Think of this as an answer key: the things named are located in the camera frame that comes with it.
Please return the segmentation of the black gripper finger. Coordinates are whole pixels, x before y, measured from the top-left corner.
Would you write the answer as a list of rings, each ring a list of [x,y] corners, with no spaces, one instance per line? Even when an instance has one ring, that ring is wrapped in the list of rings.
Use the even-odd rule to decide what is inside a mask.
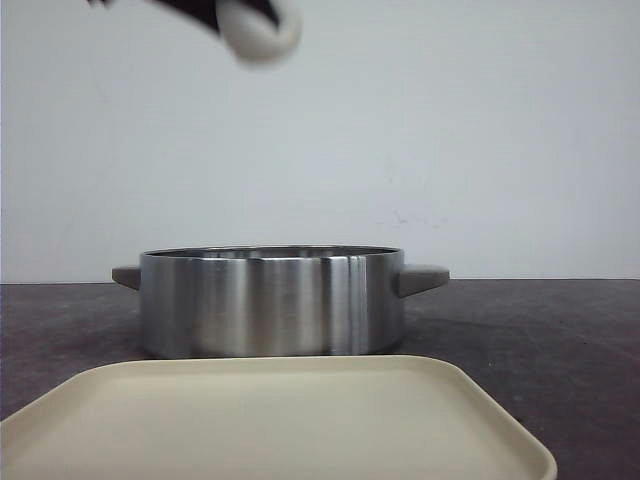
[[[155,0],[154,3],[189,18],[213,35],[220,36],[214,0]]]
[[[300,20],[299,9],[290,1],[263,0],[259,2],[259,10],[274,24],[293,24]]]

